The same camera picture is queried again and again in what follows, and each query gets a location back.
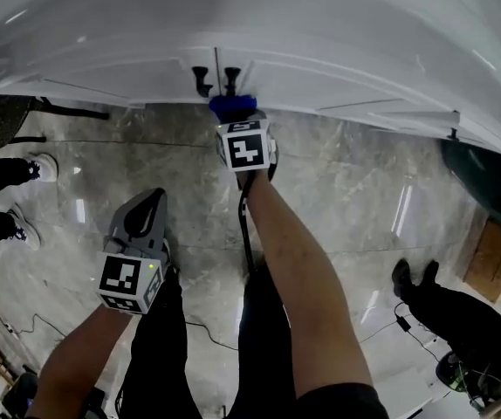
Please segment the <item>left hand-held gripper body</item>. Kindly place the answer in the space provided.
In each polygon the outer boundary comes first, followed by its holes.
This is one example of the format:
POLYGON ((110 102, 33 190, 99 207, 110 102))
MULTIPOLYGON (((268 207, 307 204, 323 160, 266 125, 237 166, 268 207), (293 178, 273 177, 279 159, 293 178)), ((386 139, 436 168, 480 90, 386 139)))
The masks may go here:
POLYGON ((123 313, 147 314, 170 264, 167 237, 151 236, 148 247, 143 248, 113 231, 105 237, 97 264, 96 293, 103 305, 123 313))

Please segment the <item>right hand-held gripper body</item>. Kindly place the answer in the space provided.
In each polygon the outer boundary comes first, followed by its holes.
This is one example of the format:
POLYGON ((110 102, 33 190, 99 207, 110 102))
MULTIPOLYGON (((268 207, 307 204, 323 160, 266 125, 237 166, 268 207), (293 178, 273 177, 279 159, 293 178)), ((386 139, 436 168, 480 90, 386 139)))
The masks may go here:
POLYGON ((271 180, 278 165, 278 144, 271 123, 257 110, 245 120, 216 126, 216 149, 228 170, 250 172, 266 169, 271 180))

